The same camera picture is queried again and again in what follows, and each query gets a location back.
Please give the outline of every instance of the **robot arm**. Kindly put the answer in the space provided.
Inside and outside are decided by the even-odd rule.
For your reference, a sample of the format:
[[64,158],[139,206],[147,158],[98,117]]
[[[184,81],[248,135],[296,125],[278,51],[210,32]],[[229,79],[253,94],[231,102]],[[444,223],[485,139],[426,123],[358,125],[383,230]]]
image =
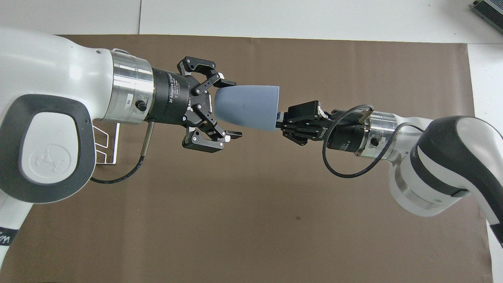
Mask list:
[[[425,130],[396,131],[404,123]],[[391,194],[419,216],[434,216],[473,193],[503,243],[503,139],[488,123],[466,116],[403,118],[373,109],[328,113],[312,101],[280,112],[276,128],[301,146],[323,140],[329,149],[388,160]]]
[[89,181],[94,119],[181,125],[183,147],[210,153],[241,136],[212,114],[208,88],[236,84],[212,61],[185,57],[173,73],[122,50],[0,27],[0,65],[0,265],[33,203],[62,200]]

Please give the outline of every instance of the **blue plastic object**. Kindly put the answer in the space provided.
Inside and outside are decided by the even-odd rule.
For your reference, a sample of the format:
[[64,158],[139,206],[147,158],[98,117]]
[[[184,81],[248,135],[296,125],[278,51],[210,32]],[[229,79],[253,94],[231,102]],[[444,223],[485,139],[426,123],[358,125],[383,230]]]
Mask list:
[[248,128],[274,131],[280,87],[234,86],[218,89],[215,117]]

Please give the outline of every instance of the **black cable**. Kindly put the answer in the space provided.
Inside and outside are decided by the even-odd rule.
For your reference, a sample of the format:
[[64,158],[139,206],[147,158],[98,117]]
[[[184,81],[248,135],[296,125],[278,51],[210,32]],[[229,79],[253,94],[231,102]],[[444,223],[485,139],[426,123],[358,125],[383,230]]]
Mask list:
[[136,163],[136,166],[131,171],[129,171],[129,173],[127,173],[126,175],[124,175],[120,178],[117,178],[114,180],[100,180],[100,179],[96,179],[96,178],[91,177],[91,181],[96,182],[96,183],[100,183],[100,184],[114,184],[114,183],[118,183],[120,181],[124,181],[127,178],[131,177],[131,175],[133,175],[138,169],[140,169],[141,164],[143,164],[144,158],[145,158],[145,156],[140,156],[140,159],[138,159],[138,163]]
[[147,132],[145,133],[145,139],[143,140],[143,147],[141,148],[140,159],[138,159],[138,163],[136,163],[136,166],[131,171],[129,171],[129,173],[113,180],[100,180],[93,177],[91,177],[90,180],[100,184],[114,184],[120,181],[124,181],[127,178],[131,177],[131,175],[133,175],[138,169],[140,169],[140,166],[143,164],[143,159],[147,154],[148,144],[150,142],[150,138],[152,137],[153,129],[154,129],[154,122],[151,121],[148,123]]
[[396,136],[398,135],[398,131],[400,131],[400,129],[402,129],[403,127],[410,126],[410,127],[418,129],[421,132],[424,131],[423,129],[419,128],[418,126],[416,126],[416,125],[414,125],[412,123],[409,123],[409,122],[402,123],[402,124],[400,124],[400,125],[398,125],[396,127],[395,131],[393,132],[393,134],[391,135],[390,139],[388,140],[388,142],[386,143],[386,145],[382,149],[381,153],[372,161],[371,164],[369,164],[369,166],[367,166],[365,169],[361,170],[360,172],[357,172],[357,173],[354,173],[354,174],[342,174],[342,173],[339,173],[336,170],[334,170],[332,168],[332,166],[330,166],[330,164],[328,163],[328,160],[326,158],[326,149],[327,149],[328,139],[329,139],[330,135],[332,134],[332,131],[337,126],[337,124],[339,124],[342,121],[342,119],[344,119],[344,117],[348,116],[353,111],[359,110],[359,109],[362,109],[362,108],[369,108],[371,111],[374,110],[374,107],[372,105],[365,105],[364,104],[364,105],[359,105],[359,106],[353,107],[350,110],[344,112],[341,116],[339,116],[332,123],[332,125],[330,125],[330,127],[328,128],[327,133],[326,133],[326,138],[323,140],[323,149],[322,149],[323,162],[325,163],[325,166],[327,167],[327,169],[332,174],[334,174],[334,175],[336,175],[338,177],[341,177],[341,178],[356,178],[356,177],[359,177],[359,176],[361,176],[361,175],[369,172],[372,168],[374,168],[374,166],[382,159],[382,157],[386,154],[386,152],[390,148],[391,144],[396,139]]

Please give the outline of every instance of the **brown paper sheet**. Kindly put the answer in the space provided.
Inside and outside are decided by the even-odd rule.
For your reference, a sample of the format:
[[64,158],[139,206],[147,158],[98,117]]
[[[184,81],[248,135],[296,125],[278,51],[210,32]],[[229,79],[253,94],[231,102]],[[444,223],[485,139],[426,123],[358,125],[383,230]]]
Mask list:
[[[121,48],[175,71],[184,56],[217,63],[241,85],[279,85],[280,111],[370,103],[401,116],[473,114],[465,44],[156,35],[68,36]],[[330,174],[321,143],[240,130],[218,153],[185,150],[185,129],[157,124],[143,167],[115,185],[89,183],[36,205],[1,282],[491,282],[485,220],[473,197],[432,218],[403,210],[382,162],[357,179]],[[128,172],[146,124],[122,125]],[[356,172],[370,160],[329,152]]]

